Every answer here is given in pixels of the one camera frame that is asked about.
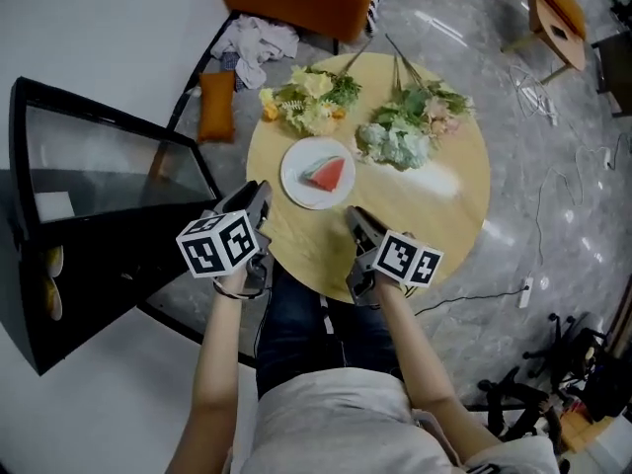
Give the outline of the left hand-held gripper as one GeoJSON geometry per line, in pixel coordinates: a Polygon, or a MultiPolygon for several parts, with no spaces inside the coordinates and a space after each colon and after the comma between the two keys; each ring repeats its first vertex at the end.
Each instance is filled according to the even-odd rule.
{"type": "Polygon", "coordinates": [[[270,289],[268,241],[258,231],[268,220],[273,190],[268,181],[249,181],[218,202],[213,214],[194,220],[176,238],[190,273],[209,278],[216,291],[231,298],[258,298],[270,289]],[[250,218],[246,210],[250,205],[250,218]],[[231,292],[218,280],[247,272],[245,287],[231,292]]]}

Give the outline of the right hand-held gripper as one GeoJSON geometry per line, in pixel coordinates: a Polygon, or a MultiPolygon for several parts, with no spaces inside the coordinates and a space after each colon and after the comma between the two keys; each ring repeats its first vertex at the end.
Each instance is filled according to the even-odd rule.
{"type": "Polygon", "coordinates": [[[361,206],[346,208],[345,219],[355,242],[355,260],[346,279],[355,306],[378,304],[375,278],[390,277],[409,288],[428,288],[443,252],[407,235],[389,230],[361,206]]]}

